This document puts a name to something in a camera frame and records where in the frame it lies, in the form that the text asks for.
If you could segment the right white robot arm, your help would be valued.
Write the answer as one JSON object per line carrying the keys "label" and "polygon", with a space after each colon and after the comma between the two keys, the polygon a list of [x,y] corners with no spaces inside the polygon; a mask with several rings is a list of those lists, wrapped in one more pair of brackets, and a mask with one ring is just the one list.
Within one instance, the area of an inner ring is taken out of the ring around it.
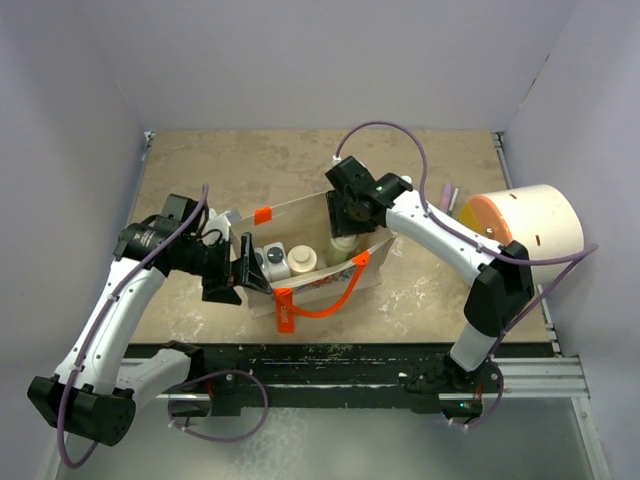
{"label": "right white robot arm", "polygon": [[529,255],[517,241],[504,246],[485,239],[422,202],[411,182],[394,173],[376,180],[352,156],[335,161],[326,177],[337,200],[337,223],[387,227],[436,255],[470,285],[465,325],[449,351],[446,383],[467,391],[506,326],[534,296]]}

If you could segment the beige canvas tote bag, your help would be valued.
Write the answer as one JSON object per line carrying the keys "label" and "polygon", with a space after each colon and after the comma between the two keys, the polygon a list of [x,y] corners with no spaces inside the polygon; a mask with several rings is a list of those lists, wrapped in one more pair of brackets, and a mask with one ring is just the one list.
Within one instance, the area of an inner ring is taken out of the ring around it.
{"label": "beige canvas tote bag", "polygon": [[328,267],[326,253],[332,237],[326,193],[258,209],[231,226],[232,238],[239,239],[244,233],[252,234],[255,249],[282,242],[286,254],[297,245],[307,245],[317,253],[315,271],[269,282],[271,295],[245,290],[250,315],[275,320],[277,331],[286,334],[295,332],[296,318],[330,317],[347,304],[354,291],[379,285],[380,269],[395,240],[383,227],[357,235],[358,248],[353,256]]}

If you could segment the cream jar round lid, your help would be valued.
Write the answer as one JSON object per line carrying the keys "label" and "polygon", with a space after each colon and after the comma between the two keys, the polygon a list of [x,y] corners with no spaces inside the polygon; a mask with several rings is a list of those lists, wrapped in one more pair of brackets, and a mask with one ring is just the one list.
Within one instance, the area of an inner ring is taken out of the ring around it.
{"label": "cream jar round lid", "polygon": [[307,245],[297,245],[289,250],[287,261],[291,274],[300,276],[316,270],[318,256],[313,248]]}

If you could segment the white bottle black cap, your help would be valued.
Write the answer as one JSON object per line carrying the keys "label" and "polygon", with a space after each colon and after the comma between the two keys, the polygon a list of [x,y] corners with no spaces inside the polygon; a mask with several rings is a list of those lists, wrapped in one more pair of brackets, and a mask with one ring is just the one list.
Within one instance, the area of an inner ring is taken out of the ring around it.
{"label": "white bottle black cap", "polygon": [[282,242],[274,242],[263,247],[265,266],[271,282],[286,280],[291,277],[287,254]]}
{"label": "white bottle black cap", "polygon": [[256,248],[254,250],[254,255],[257,260],[257,263],[259,264],[259,267],[261,269],[263,276],[268,282],[271,282],[270,273],[265,262],[264,250],[262,248]]}

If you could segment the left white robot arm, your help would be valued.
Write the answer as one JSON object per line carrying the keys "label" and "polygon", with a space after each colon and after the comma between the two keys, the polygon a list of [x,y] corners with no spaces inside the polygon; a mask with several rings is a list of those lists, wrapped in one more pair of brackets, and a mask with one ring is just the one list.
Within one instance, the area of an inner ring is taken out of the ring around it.
{"label": "left white robot arm", "polygon": [[71,351],[49,377],[35,377],[27,396],[58,436],[75,434],[114,446],[137,411],[173,388],[194,392],[206,378],[201,348],[170,341],[131,370],[122,361],[150,301],[173,271],[200,278],[205,302],[239,305],[245,287],[271,294],[246,232],[234,238],[205,200],[167,197],[160,213],[119,235],[104,289]]}

